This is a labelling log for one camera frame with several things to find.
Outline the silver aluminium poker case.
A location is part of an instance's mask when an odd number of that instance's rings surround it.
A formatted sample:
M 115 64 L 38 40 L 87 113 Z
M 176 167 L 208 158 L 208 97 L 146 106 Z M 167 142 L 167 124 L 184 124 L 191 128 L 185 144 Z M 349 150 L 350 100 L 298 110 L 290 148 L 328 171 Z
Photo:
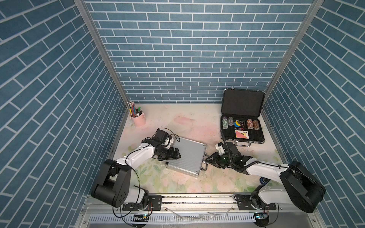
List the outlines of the silver aluminium poker case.
M 174 143 L 174 148 L 179 149 L 181 158 L 168 160 L 165 165 L 166 168 L 198 178 L 200 171 L 203 170 L 206 144 L 180 138 L 179 142 Z

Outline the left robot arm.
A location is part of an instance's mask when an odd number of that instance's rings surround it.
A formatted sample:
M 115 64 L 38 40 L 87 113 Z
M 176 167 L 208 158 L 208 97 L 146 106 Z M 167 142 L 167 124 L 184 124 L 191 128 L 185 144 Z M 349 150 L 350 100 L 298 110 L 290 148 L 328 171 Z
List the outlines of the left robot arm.
M 179 149 L 174 148 L 174 139 L 165 140 L 146 138 L 130 154 L 117 160 L 107 159 L 100 167 L 94 180 L 91 196 L 114 208 L 125 203 L 146 206 L 148 191 L 138 186 L 131 186 L 131 175 L 149 159 L 159 161 L 178 160 Z

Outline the black poker case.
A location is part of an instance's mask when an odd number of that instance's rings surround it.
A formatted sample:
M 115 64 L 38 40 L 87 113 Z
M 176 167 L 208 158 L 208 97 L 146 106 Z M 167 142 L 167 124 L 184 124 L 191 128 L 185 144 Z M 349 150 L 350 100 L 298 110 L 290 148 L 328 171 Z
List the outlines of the black poker case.
M 265 93 L 256 90 L 226 88 L 223 92 L 221 106 L 221 138 L 226 141 L 233 141 L 238 146 L 249 147 L 252 143 L 263 144 L 264 133 L 261 127 L 259 116 L 262 111 Z M 234 122 L 239 120 L 241 127 L 229 126 L 227 130 L 222 128 L 222 117 L 233 117 Z M 249 130 L 247 119 L 258 120 L 260 130 Z M 235 138 L 235 130 L 249 132 L 249 139 Z

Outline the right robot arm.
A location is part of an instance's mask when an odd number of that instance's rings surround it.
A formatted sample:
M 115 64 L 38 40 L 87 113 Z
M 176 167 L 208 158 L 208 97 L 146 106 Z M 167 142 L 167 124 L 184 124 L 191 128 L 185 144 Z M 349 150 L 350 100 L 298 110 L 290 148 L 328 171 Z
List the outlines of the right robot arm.
M 218 143 L 217 152 L 205 163 L 218 169 L 232 169 L 245 175 L 260 177 L 259 186 L 250 196 L 236 194 L 239 204 L 247 202 L 256 210 L 265 210 L 272 204 L 291 204 L 303 212 L 312 213 L 323 200 L 326 188 L 300 162 L 275 164 L 242 155 L 232 142 Z

